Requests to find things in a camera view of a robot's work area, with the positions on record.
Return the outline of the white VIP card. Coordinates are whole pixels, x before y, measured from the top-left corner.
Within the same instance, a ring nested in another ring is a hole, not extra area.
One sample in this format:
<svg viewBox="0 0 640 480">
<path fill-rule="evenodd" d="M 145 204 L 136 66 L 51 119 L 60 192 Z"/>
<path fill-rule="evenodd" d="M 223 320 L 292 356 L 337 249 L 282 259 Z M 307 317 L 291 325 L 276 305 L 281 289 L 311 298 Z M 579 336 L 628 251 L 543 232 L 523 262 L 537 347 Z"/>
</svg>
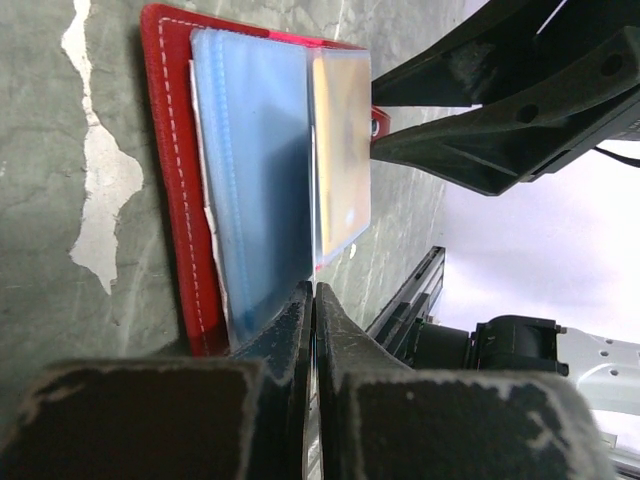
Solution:
<svg viewBox="0 0 640 480">
<path fill-rule="evenodd" d="M 320 411 L 318 393 L 317 340 L 315 308 L 312 308 L 310 336 L 310 373 L 308 415 L 306 420 L 306 479 L 322 478 L 322 448 L 320 442 Z"/>
</svg>

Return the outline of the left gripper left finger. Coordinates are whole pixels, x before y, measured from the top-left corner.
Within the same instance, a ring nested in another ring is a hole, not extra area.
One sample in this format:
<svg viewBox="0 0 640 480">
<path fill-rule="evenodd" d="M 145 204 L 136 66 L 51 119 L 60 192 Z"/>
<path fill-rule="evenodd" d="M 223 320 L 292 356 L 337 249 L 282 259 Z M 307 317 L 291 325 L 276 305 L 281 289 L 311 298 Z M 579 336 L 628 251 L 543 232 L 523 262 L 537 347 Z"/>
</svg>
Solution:
<svg viewBox="0 0 640 480">
<path fill-rule="evenodd" d="M 32 385 L 5 479 L 301 479 L 313 290 L 227 357 L 78 360 Z"/>
</svg>

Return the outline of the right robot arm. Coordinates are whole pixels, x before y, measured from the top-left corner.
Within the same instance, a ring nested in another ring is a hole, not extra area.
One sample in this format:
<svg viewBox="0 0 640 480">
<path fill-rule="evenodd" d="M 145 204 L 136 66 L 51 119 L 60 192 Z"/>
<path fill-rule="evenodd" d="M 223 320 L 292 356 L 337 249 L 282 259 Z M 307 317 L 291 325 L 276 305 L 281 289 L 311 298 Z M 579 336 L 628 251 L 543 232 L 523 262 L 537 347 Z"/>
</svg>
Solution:
<svg viewBox="0 0 640 480">
<path fill-rule="evenodd" d="M 639 137 L 635 1 L 490 1 L 374 80 L 377 107 L 460 114 L 374 141 L 376 160 L 485 196 L 566 167 L 606 140 Z M 630 347 L 552 320 L 503 315 L 473 333 L 426 326 L 417 369 L 525 370 L 569 379 L 601 410 L 637 413 Z"/>
</svg>

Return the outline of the red card holder wallet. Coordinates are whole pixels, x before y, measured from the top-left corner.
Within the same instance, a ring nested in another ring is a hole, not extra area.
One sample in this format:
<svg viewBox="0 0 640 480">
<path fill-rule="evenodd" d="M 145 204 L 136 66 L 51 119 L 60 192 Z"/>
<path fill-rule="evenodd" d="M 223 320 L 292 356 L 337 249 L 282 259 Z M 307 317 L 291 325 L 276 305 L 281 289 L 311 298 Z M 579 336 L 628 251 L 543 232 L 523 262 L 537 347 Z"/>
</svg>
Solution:
<svg viewBox="0 0 640 480">
<path fill-rule="evenodd" d="M 140 29 L 191 348 L 236 351 L 328 264 L 316 262 L 312 62 L 366 49 L 159 3 Z"/>
</svg>

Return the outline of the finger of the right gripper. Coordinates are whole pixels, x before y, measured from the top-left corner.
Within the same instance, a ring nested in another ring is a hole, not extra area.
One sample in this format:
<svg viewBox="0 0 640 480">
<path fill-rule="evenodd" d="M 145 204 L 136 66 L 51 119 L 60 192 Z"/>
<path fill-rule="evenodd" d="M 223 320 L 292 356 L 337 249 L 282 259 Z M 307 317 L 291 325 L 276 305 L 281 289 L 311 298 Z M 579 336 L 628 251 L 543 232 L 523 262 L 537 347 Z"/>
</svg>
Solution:
<svg viewBox="0 0 640 480">
<path fill-rule="evenodd" d="M 375 141 L 371 156 L 498 196 L 566 166 L 638 117 L 639 30 L 627 26 L 524 91 Z"/>
<path fill-rule="evenodd" d="M 427 50 L 374 80 L 372 99 L 395 107 L 491 104 L 638 24 L 636 1 L 489 1 Z"/>
</svg>

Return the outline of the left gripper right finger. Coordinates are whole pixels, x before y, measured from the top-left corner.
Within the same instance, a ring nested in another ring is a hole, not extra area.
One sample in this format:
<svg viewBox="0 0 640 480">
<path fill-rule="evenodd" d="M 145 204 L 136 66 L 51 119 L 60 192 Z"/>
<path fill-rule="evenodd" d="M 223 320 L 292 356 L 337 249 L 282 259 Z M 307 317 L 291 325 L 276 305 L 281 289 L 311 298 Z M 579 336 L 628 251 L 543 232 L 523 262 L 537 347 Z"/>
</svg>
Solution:
<svg viewBox="0 0 640 480">
<path fill-rule="evenodd" d="M 591 413 L 542 372 L 414 370 L 319 283 L 314 302 L 328 479 L 611 479 Z"/>
</svg>

